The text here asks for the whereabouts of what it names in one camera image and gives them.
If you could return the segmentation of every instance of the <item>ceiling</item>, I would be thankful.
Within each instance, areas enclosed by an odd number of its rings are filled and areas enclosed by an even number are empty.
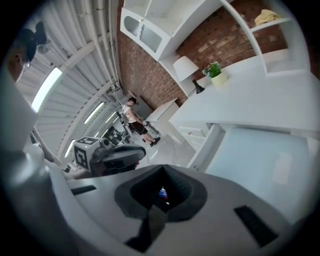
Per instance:
[[[108,125],[105,121],[120,108],[112,94],[119,88],[118,53],[111,47],[113,43],[117,48],[118,1],[110,1],[111,29],[108,0],[47,1],[25,25],[35,31],[36,23],[42,21],[52,46],[45,54],[36,52],[17,83],[24,97],[32,103],[50,72],[55,67],[62,71],[36,124],[48,148],[61,160],[72,140],[102,134]],[[101,102],[103,107],[84,124]]]

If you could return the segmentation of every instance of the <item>red brick wall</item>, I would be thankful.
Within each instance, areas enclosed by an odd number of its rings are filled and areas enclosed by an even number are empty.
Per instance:
[[[231,5],[242,14],[249,28],[255,27],[255,18],[261,10],[268,9],[261,0],[235,0]],[[262,53],[287,48],[278,26],[259,30],[254,36]],[[176,52],[180,56],[187,56],[200,67],[194,74],[196,79],[203,77],[202,69],[209,63],[217,61],[223,68],[256,55],[248,37],[224,7],[202,22]]]
[[[123,2],[119,0],[117,33],[122,86],[141,96],[153,109],[176,97],[181,105],[187,97],[170,75],[146,51],[120,32]],[[261,9],[267,8],[261,0],[235,0],[231,4],[244,15],[249,27],[254,27],[254,19]],[[263,53],[287,47],[276,26],[256,32],[255,36]],[[213,61],[225,67],[255,55],[247,36],[224,7],[201,23],[181,44],[177,53],[189,57],[200,69]],[[196,78],[201,77],[203,75],[199,70]]]
[[[179,85],[175,83],[160,63],[120,32],[120,16],[123,5],[124,0],[119,0],[117,39],[124,90],[140,96],[154,110],[174,98],[178,98],[176,103],[181,106],[187,96]]]

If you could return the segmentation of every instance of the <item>floor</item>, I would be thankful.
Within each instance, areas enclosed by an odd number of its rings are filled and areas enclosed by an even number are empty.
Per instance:
[[[180,144],[169,136],[160,136],[160,138],[160,141],[156,145],[150,147],[142,141],[139,135],[132,135],[130,140],[146,150],[146,156],[139,161],[140,163],[137,168],[161,164],[186,167],[196,152],[189,143],[185,141]]]

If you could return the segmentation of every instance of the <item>white drawer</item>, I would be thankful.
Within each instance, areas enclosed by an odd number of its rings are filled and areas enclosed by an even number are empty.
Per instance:
[[[198,137],[193,135],[184,135],[185,139],[191,143],[195,143],[199,146],[201,146],[204,141],[206,140],[206,137]]]
[[[206,132],[197,127],[186,127],[186,126],[181,126],[178,125],[179,130],[183,133],[183,135],[187,136],[197,136],[197,137],[206,137]]]

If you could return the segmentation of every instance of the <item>white countertop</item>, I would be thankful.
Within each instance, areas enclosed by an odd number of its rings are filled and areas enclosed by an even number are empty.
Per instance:
[[[257,125],[320,131],[320,82],[310,72],[265,78],[261,68],[238,72],[193,94],[171,123]]]
[[[167,111],[168,108],[171,107],[171,105],[173,103],[175,103],[175,101],[177,100],[178,98],[174,98],[170,101],[168,101],[167,103],[159,106],[155,111],[152,112],[151,115],[149,115],[146,119],[146,121],[149,121],[149,122],[158,122],[159,118]]]

